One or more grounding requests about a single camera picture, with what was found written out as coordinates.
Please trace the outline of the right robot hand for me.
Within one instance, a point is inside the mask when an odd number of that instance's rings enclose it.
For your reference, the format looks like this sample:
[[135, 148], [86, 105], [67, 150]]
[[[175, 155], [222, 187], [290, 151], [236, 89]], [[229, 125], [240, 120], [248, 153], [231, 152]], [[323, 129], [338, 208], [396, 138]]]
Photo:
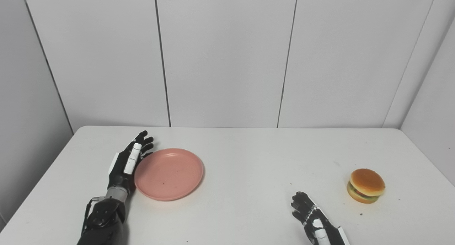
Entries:
[[349, 245], [342, 227], [335, 227], [321, 208], [304, 192], [296, 192], [292, 197], [292, 215], [304, 227], [309, 241], [313, 245]]

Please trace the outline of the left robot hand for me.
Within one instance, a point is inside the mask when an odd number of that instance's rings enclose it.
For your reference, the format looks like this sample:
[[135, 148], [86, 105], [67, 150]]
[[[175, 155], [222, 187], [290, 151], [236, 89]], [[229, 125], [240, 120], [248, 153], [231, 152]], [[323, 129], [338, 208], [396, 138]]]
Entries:
[[135, 169], [154, 148], [154, 138], [142, 131], [127, 147], [117, 153], [109, 169], [107, 188], [123, 188], [130, 193], [135, 190]]

